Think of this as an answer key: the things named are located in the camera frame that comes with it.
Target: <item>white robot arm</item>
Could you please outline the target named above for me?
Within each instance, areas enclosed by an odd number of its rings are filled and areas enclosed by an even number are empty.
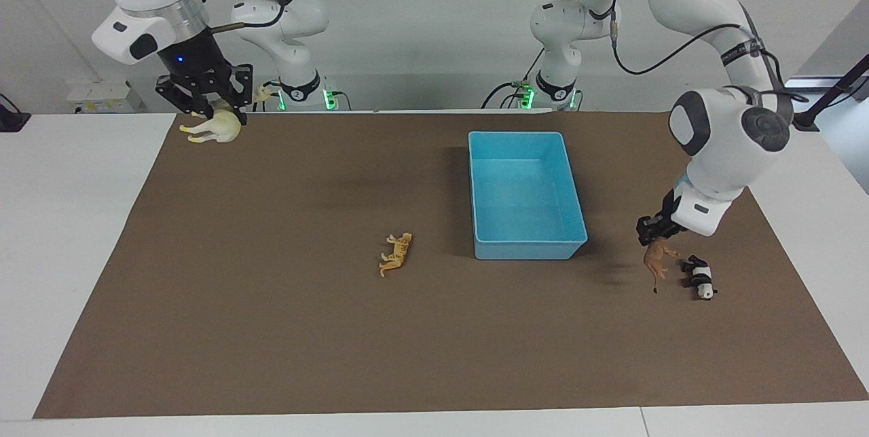
[[[575,41],[609,35],[615,50],[615,1],[554,1],[537,8],[531,29],[545,51],[532,84],[535,96],[556,109],[569,100],[581,62]],[[686,229],[712,235],[733,200],[788,145],[794,114],[769,52],[737,0],[648,3],[662,25],[714,47],[731,83],[719,90],[689,91],[673,106],[671,133],[692,159],[661,211],[639,219],[643,246]]]
[[[295,40],[326,29],[329,21],[318,0],[245,1],[236,4],[233,24],[221,28],[208,27],[202,0],[115,3],[115,10],[94,32],[94,44],[130,65],[157,54],[170,73],[158,79],[155,90],[184,113],[198,113],[210,121],[215,113],[229,112],[240,124],[246,123],[244,110],[251,104],[253,66],[230,64],[214,38],[215,33],[233,29],[272,57],[292,102],[307,106],[323,103],[325,77],[313,67],[310,51]],[[304,97],[293,98],[295,90],[302,90]],[[217,111],[212,106],[215,102],[221,103]],[[221,122],[226,124],[227,119],[224,116]],[[207,123],[197,129],[208,129]],[[223,137],[222,141],[235,138]]]

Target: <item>tiger figurine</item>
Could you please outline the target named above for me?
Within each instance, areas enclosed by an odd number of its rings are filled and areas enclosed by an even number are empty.
[[[383,263],[379,264],[378,267],[381,270],[382,278],[386,277],[386,274],[383,273],[384,271],[401,267],[401,264],[404,263],[404,258],[407,256],[407,249],[410,248],[410,239],[412,238],[413,236],[410,233],[404,233],[397,239],[392,234],[389,234],[386,238],[386,242],[393,245],[393,250],[392,254],[381,254]]]

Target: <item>brown animal figurine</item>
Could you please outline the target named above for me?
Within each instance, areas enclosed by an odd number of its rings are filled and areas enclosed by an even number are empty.
[[[410,233],[404,233],[401,237],[395,238],[392,234],[386,239],[387,243],[393,245],[392,254],[385,255],[381,254],[381,259],[383,260],[383,264],[379,264],[379,268],[381,269],[381,277],[385,278],[386,274],[383,271],[388,271],[389,269],[397,269],[401,267],[401,264],[404,264],[404,258],[407,257],[407,249],[410,248],[410,239],[413,236]]]
[[[674,251],[667,245],[667,239],[659,237],[652,240],[649,247],[646,249],[646,255],[643,256],[643,264],[646,264],[649,271],[654,276],[654,288],[652,291],[658,294],[658,279],[665,280],[667,276],[667,268],[664,267],[664,254],[670,257],[679,257],[679,252]]]

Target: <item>green light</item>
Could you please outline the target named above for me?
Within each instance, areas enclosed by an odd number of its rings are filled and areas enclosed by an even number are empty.
[[[338,101],[332,98],[332,93],[329,91],[323,90],[323,97],[326,98],[326,110],[332,111],[338,107]]]
[[[531,109],[531,105],[534,104],[534,89],[531,87],[525,88],[527,93],[525,93],[525,97],[519,101],[519,107],[522,109]]]

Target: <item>pale yellow toy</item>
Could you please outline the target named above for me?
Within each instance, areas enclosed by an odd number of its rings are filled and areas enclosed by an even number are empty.
[[[187,140],[193,143],[203,143],[209,140],[214,140],[217,143],[230,143],[242,131],[242,124],[238,121],[235,113],[232,113],[232,107],[229,106],[229,103],[226,103],[225,100],[214,100],[211,102],[211,107],[215,110],[214,118],[192,128],[184,125],[178,128],[180,131],[190,134]],[[192,113],[192,115],[205,118],[204,115],[198,115],[198,113]]]
[[[407,257],[407,249],[410,248],[410,239],[413,236],[410,233],[404,233],[400,238],[395,238],[392,234],[386,238],[386,242],[393,245],[392,254],[385,255],[381,254],[381,259],[383,260],[383,264],[379,264],[381,269],[381,277],[385,278],[386,274],[383,271],[388,271],[389,269],[397,269],[404,264],[404,258]]]

